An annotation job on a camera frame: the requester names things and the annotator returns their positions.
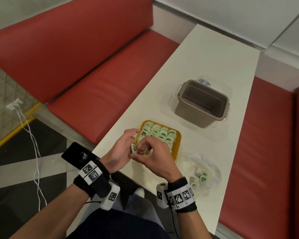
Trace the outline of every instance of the tiled floor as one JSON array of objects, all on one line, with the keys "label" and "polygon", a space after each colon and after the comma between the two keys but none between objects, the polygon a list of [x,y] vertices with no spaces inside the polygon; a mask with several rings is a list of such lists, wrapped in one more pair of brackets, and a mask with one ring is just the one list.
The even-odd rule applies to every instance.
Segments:
[{"label": "tiled floor", "polygon": [[[61,158],[71,141],[38,120],[32,121],[30,127],[42,156],[40,187],[49,203],[71,185],[78,175],[78,170]],[[33,144],[29,134],[22,130],[0,147],[0,239],[9,238],[38,212],[37,187],[33,182],[35,171]],[[121,189],[130,193],[139,187],[121,173],[112,175],[112,179]],[[157,206],[154,194],[145,190],[145,197],[154,205],[170,237],[176,238],[171,212]],[[41,198],[41,208],[43,207],[44,200]],[[88,205],[84,205],[81,209],[67,235],[75,230],[87,207]]]}]

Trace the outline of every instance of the lattice pattern wall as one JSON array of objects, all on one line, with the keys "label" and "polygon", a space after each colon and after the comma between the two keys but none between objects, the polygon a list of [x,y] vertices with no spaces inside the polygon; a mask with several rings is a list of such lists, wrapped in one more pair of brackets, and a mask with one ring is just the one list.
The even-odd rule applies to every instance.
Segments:
[{"label": "lattice pattern wall", "polygon": [[20,125],[17,113],[6,108],[6,105],[17,98],[24,102],[21,106],[23,113],[38,103],[38,101],[0,69],[0,140]]}]

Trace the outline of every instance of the yellow stripe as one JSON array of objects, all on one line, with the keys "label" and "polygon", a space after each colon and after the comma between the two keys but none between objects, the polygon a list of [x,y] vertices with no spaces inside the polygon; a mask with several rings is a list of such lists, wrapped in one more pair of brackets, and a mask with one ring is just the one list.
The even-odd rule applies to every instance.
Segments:
[{"label": "yellow stripe", "polygon": [[[30,114],[32,114],[32,112],[34,112],[34,110],[36,108],[38,108],[41,104],[38,103],[36,104],[34,107],[32,107],[30,110],[28,110],[26,112],[26,115],[30,116]],[[28,123],[32,122],[35,118],[33,116],[30,116],[30,118],[27,120]],[[27,125],[27,122],[24,122],[22,124],[22,126],[26,126]],[[23,127],[21,125],[18,126],[14,131],[12,131],[11,133],[9,133],[5,138],[3,138],[1,141],[0,141],[0,147],[6,142],[8,141],[10,138],[12,138],[15,134],[17,134]]]}]

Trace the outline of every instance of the plastic bag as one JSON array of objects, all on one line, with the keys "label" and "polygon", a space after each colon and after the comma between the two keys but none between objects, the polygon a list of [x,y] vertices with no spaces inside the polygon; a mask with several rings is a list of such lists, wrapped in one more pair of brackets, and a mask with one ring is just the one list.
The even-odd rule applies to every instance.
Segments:
[{"label": "plastic bag", "polygon": [[219,168],[206,156],[198,153],[185,154],[177,160],[177,167],[186,177],[195,194],[209,195],[221,181]]}]

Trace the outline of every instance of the table top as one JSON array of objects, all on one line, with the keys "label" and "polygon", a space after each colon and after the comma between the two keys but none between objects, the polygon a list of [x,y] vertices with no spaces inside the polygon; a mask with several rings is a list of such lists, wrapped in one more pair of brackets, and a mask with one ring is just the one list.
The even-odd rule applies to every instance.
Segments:
[{"label": "table top", "polygon": [[[125,129],[139,128],[144,120],[179,130],[182,140],[178,158],[184,153],[200,153],[221,171],[217,188],[208,196],[195,196],[208,231],[215,234],[258,57],[258,50],[196,25],[93,153],[102,157]],[[226,122],[216,121],[202,128],[175,114],[178,99],[173,97],[174,92],[187,80],[199,78],[229,97]],[[156,185],[164,181],[133,160],[120,171],[154,194]]]}]

